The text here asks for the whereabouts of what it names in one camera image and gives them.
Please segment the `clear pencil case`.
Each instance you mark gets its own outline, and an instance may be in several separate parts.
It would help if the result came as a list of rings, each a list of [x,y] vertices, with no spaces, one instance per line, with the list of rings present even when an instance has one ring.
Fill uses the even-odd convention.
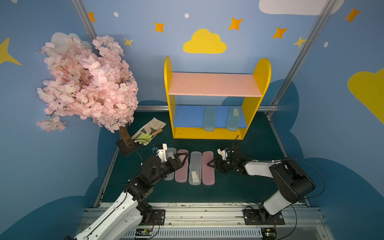
[[[172,162],[170,162],[170,159],[175,159],[174,154],[176,153],[177,153],[176,148],[168,148],[166,150],[166,158],[167,158],[167,161],[169,162],[168,165],[171,167],[172,172],[166,176],[166,178],[164,179],[165,181],[172,181],[175,177],[175,170],[173,169],[173,165],[172,165]]]
[[[202,182],[202,153],[192,152],[189,163],[189,183],[198,186]]]

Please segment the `pink pencil case bottom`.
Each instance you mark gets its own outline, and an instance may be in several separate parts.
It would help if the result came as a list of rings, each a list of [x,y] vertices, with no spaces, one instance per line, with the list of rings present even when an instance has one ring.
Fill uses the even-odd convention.
[[[207,163],[214,159],[214,153],[212,151],[203,152],[202,155],[202,181],[206,186],[212,186],[215,184],[215,169],[208,167]]]

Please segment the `pink pencil case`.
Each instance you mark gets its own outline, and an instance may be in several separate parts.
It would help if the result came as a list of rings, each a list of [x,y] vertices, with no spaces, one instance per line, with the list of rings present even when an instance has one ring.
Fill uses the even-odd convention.
[[[206,186],[212,186],[215,184],[215,169],[208,167],[207,163],[214,159],[214,153],[212,151],[203,152],[202,155],[202,181]]]
[[[188,150],[178,150],[178,153],[189,153]],[[189,158],[184,166],[175,172],[175,181],[185,183],[188,180]]]

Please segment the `pink pencil case top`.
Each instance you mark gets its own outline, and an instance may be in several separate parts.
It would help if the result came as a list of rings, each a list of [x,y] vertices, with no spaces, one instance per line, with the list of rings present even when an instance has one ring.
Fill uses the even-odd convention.
[[[189,153],[188,150],[178,150],[178,153]],[[189,158],[184,166],[175,172],[175,181],[185,183],[188,180]]]

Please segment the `teal pencil case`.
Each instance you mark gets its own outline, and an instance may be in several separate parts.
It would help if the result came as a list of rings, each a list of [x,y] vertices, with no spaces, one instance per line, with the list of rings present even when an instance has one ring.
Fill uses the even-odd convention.
[[[231,132],[236,132],[239,128],[239,122],[240,122],[240,113],[241,110],[238,107],[230,107],[229,108],[229,114],[227,118],[227,130]]]
[[[216,128],[216,108],[205,107],[203,129],[206,132],[213,132]]]

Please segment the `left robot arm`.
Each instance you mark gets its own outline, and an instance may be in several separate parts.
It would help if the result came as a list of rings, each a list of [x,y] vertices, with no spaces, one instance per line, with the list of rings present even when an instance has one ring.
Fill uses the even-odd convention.
[[[153,192],[154,185],[167,175],[181,169],[187,162],[187,153],[176,153],[162,161],[159,156],[149,157],[141,171],[93,224],[66,240],[119,240],[141,223],[148,223],[152,206],[145,199]]]

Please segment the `yellow toy shelf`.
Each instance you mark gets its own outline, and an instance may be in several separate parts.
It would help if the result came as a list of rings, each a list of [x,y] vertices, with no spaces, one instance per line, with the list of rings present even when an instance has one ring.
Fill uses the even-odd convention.
[[[272,66],[268,59],[261,59],[253,74],[211,74],[173,72],[170,57],[165,58],[164,80],[169,107],[172,135],[175,139],[243,140],[266,95],[271,82]],[[239,106],[178,105],[177,96],[240,97]],[[203,129],[205,107],[216,108],[216,128],[213,132]],[[241,110],[239,128],[227,130],[230,107]]]

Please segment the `green garden trowel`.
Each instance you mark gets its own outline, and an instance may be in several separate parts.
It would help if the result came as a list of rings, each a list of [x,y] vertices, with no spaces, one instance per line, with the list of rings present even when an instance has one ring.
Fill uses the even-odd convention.
[[[163,129],[159,129],[159,130],[156,130],[155,132],[153,132],[152,134],[149,134],[149,133],[146,133],[146,134],[143,134],[141,135],[140,137],[138,137],[136,139],[137,143],[139,144],[144,144],[144,143],[150,143],[152,141],[152,139],[159,133],[161,133],[163,131]]]

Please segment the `beige cloth tool pouch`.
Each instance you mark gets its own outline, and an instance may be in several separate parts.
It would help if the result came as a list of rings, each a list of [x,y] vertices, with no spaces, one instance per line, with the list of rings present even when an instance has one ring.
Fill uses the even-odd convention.
[[[147,124],[145,124],[143,127],[141,127],[134,135],[133,135],[133,141],[134,143],[137,143],[136,139],[140,137],[143,134],[149,133],[152,134],[156,130],[163,129],[166,126],[166,123],[153,118],[151,121],[149,121]]]

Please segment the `left controller board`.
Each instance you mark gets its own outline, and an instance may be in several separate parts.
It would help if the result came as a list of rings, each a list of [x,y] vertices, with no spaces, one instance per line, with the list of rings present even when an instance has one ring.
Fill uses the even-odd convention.
[[[135,237],[136,238],[150,238],[153,236],[153,230],[152,229],[136,229],[135,230]]]

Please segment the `right controller board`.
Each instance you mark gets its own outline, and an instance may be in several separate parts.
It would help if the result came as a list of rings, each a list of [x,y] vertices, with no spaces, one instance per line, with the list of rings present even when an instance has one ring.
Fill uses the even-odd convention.
[[[277,230],[275,228],[262,228],[261,229],[262,240],[276,240]]]

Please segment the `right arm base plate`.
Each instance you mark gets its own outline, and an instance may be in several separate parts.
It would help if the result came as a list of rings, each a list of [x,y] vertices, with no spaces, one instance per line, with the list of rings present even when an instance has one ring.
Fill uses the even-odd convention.
[[[243,209],[243,217],[246,225],[285,225],[282,212],[270,215],[263,209],[245,208]]]

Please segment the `aluminium frame post left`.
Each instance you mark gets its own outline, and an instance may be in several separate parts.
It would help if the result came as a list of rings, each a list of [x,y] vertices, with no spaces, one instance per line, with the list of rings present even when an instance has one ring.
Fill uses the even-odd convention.
[[[90,40],[94,40],[97,36],[97,32],[93,26],[93,23],[91,21],[91,18],[88,14],[88,11],[86,9],[86,6],[84,4],[83,0],[71,0],[72,4],[75,7],[75,10],[90,38]]]

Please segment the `aluminium frame post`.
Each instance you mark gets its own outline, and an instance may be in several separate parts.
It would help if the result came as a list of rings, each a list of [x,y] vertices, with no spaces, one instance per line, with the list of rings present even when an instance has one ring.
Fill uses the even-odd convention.
[[[75,10],[90,38],[90,40],[94,40],[97,36],[97,32],[93,26],[93,23],[91,21],[91,18],[88,14],[88,11],[86,9],[86,6],[84,4],[83,0],[71,0],[72,4],[75,7]]]
[[[307,36],[307,40],[305,41],[304,46],[301,47],[301,50],[299,51],[297,58],[295,59],[291,69],[289,70],[287,76],[285,77],[283,83],[281,84],[280,88],[278,89],[275,97],[271,102],[270,107],[274,110],[274,112],[278,110],[279,103],[281,102],[283,96],[285,95],[289,86],[293,82],[294,77],[296,76],[300,67],[304,63],[307,55],[309,54],[312,46],[314,45],[321,31],[325,27],[328,19],[332,15],[331,12],[336,2],[337,2],[336,0],[326,1],[323,9],[321,10],[318,18],[316,19],[311,31]]]

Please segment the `aluminium frame post right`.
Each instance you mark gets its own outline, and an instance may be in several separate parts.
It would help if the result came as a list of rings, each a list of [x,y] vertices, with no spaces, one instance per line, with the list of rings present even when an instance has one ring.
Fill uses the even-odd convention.
[[[301,47],[301,50],[299,51],[297,58],[295,59],[291,69],[289,70],[287,76],[285,77],[283,83],[281,84],[280,88],[278,89],[275,97],[271,102],[270,107],[274,110],[274,112],[278,110],[279,103],[281,102],[283,96],[285,95],[289,86],[293,82],[294,77],[296,76],[300,67],[304,63],[307,55],[309,54],[312,46],[314,45],[321,31],[325,27],[328,19],[332,15],[331,12],[336,2],[337,2],[336,0],[326,1],[323,9],[321,10],[318,18],[316,19],[311,31],[307,36],[307,40],[305,41],[304,46]]]

